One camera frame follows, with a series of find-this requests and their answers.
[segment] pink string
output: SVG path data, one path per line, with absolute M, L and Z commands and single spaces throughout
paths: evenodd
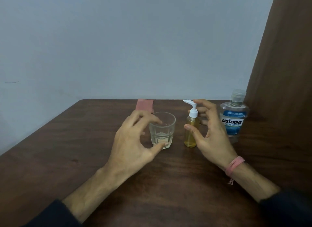
M 233 172 L 233 170 L 239 166 L 241 163 L 243 163 L 245 160 L 243 157 L 238 156 L 236 157 L 229 165 L 228 167 L 225 169 L 225 174 L 229 177 L 231 177 L 231 174 Z M 231 178 L 231 180 L 228 182 L 228 184 L 233 185 L 233 179 Z

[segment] yellow liquid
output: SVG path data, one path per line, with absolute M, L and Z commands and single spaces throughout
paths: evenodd
M 199 119 L 198 118 L 187 118 L 187 124 L 193 125 L 194 127 L 198 128 L 199 127 Z M 184 145 L 187 147 L 195 147 L 196 146 L 196 141 L 195 138 L 193 137 L 192 133 L 188 130 L 185 130 L 184 132 Z

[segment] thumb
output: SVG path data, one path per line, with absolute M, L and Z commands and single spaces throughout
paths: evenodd
M 192 133 L 193 137 L 195 138 L 196 143 L 198 143 L 201 139 L 204 139 L 204 137 L 202 136 L 202 134 L 200 133 L 200 131 L 198 131 L 196 127 L 189 125 L 189 124 L 185 124 L 184 128 Z
M 164 148 L 165 146 L 167 146 L 169 143 L 168 142 L 162 142 L 162 143 L 158 143 L 157 145 L 154 145 L 150 151 L 153 154 L 153 157 L 155 157 L 161 150 L 162 148 Z

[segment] forearm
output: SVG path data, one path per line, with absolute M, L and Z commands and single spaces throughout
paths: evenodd
M 104 166 L 96 171 L 83 185 L 66 197 L 63 203 L 76 219 L 82 223 L 125 180 L 126 178 Z
M 231 177 L 242 186 L 256 202 L 267 199 L 280 191 L 277 185 L 256 172 L 247 163 L 241 163 L 237 166 Z

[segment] plastic bottle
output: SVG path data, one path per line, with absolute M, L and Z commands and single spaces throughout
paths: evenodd
M 186 118 L 186 123 L 190 124 L 196 128 L 199 127 L 199 119 L 197 117 L 198 111 L 196 109 L 197 104 L 194 103 L 192 100 L 185 99 L 183 102 L 188 103 L 193 106 L 193 108 L 190 110 L 189 116 Z M 192 133 L 188 130 L 185 130 L 184 134 L 184 145 L 187 147 L 195 147 L 196 141 L 192 135 Z
M 238 141 L 243 121 L 248 116 L 249 108 L 243 103 L 246 91 L 233 90 L 230 102 L 221 104 L 220 119 L 224 123 L 231 143 Z

